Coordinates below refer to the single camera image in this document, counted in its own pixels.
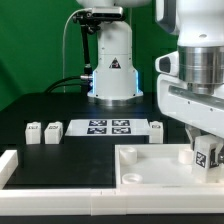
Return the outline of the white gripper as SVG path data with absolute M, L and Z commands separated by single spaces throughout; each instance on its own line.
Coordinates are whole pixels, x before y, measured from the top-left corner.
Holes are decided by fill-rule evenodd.
M 200 95 L 189 91 L 180 79 L 160 74 L 157 101 L 162 114 L 186 124 L 191 149 L 201 130 L 220 137 L 216 140 L 214 159 L 219 164 L 219 154 L 224 148 L 224 84 L 218 85 L 213 95 Z

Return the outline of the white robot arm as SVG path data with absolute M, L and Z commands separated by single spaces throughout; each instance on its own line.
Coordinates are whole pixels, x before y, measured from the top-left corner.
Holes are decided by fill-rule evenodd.
M 160 111 L 223 140 L 224 0 L 155 0 Z

